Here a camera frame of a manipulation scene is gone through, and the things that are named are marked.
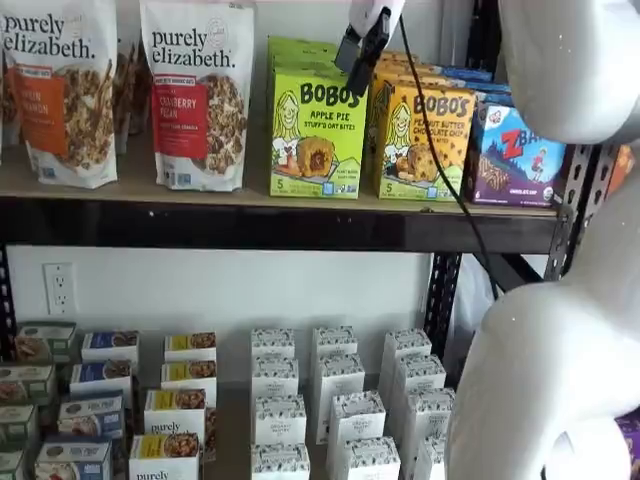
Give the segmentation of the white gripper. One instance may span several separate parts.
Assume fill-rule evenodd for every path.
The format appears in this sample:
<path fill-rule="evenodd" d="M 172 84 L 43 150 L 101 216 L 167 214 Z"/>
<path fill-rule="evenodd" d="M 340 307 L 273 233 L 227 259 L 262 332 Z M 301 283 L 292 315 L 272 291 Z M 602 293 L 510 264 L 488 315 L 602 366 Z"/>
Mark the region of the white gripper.
<path fill-rule="evenodd" d="M 351 71 L 348 88 L 365 91 L 377 61 L 395 31 L 405 0 L 353 0 L 346 29 L 335 57 L 335 66 Z M 367 33 L 362 41 L 358 33 Z"/>

